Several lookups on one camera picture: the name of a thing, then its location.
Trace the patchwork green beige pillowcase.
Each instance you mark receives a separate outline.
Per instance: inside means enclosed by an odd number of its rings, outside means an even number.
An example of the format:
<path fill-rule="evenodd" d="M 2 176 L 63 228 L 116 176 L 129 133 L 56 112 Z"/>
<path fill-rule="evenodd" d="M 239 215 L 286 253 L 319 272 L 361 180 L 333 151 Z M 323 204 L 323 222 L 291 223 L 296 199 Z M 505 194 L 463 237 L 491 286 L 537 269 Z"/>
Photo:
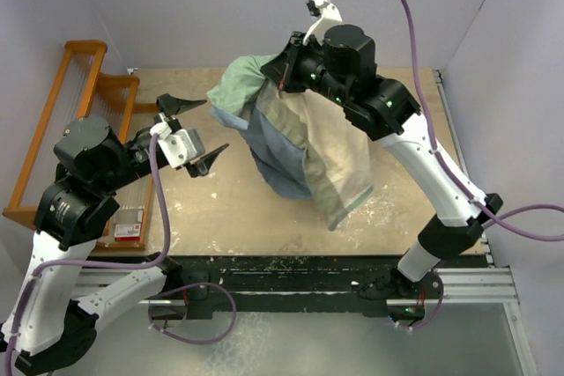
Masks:
<path fill-rule="evenodd" d="M 313 201 L 333 231 L 374 190 L 369 140 L 323 96 L 279 91 L 260 71 L 269 59 L 231 62 L 207 93 L 211 115 L 239 133 L 277 195 Z"/>

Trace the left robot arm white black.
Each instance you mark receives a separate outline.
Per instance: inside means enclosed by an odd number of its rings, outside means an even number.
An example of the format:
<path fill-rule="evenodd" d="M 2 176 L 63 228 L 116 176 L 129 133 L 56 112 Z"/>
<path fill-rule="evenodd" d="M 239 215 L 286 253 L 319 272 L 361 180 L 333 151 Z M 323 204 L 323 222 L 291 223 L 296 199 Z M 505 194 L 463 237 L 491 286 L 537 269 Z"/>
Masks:
<path fill-rule="evenodd" d="M 125 276 L 100 291 L 72 297 L 82 269 L 103 267 L 90 255 L 119 209 L 121 188 L 146 176 L 159 182 L 163 167 L 205 176 L 218 157 L 196 130 L 179 123 L 196 101 L 163 94 L 156 105 L 153 125 L 128 142 L 104 118 L 85 115 L 70 122 L 56 143 L 56 177 L 35 213 L 26 277 L 1 327 L 6 374 L 51 374 L 74 365 L 102 329 L 139 301 L 170 299 L 182 288 L 181 265 L 162 250 L 140 263 L 121 263 Z"/>

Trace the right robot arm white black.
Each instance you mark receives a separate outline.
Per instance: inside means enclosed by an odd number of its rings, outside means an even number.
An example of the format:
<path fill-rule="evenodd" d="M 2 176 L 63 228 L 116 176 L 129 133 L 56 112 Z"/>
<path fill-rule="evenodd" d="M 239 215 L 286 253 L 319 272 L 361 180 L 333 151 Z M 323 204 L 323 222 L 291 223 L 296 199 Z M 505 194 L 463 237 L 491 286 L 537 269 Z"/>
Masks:
<path fill-rule="evenodd" d="M 345 118 L 390 152 L 433 205 L 435 214 L 398 262 L 391 284 L 402 298 L 423 287 L 440 261 L 472 247 L 503 201 L 465 177 L 427 131 L 419 103 L 399 81 L 376 73 L 375 41 L 354 25 L 330 28 L 321 41 L 292 33 L 261 72 L 286 92 L 311 90 L 343 108 Z"/>

